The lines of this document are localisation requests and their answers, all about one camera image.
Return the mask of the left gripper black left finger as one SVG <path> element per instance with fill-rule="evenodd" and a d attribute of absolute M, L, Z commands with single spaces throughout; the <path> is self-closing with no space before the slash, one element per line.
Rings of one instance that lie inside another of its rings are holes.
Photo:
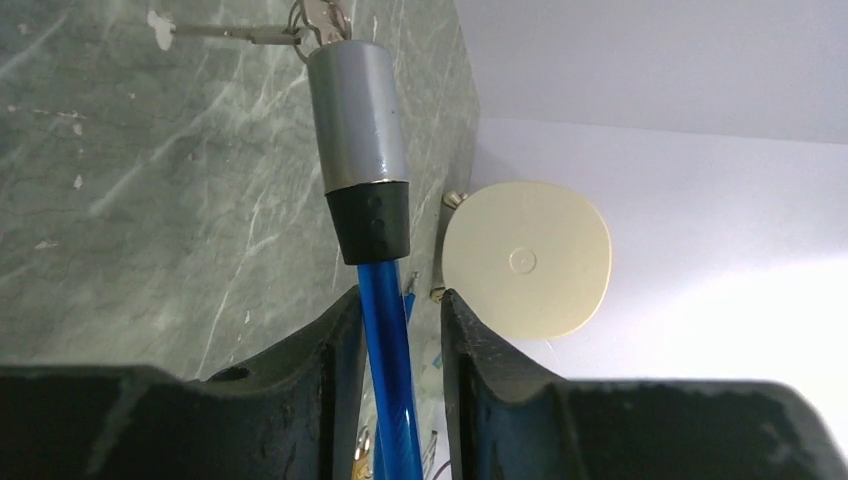
<path fill-rule="evenodd" d="M 149 366 L 5 366 L 5 479 L 347 479 L 365 363 L 357 289 L 266 350 L 184 381 Z"/>

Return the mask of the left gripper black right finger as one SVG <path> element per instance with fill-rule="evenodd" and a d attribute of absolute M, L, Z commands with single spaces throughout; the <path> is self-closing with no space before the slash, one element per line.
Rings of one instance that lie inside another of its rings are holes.
<path fill-rule="evenodd" d="M 441 301 L 456 479 L 843 479 L 814 409 L 769 382 L 564 379 Z"/>

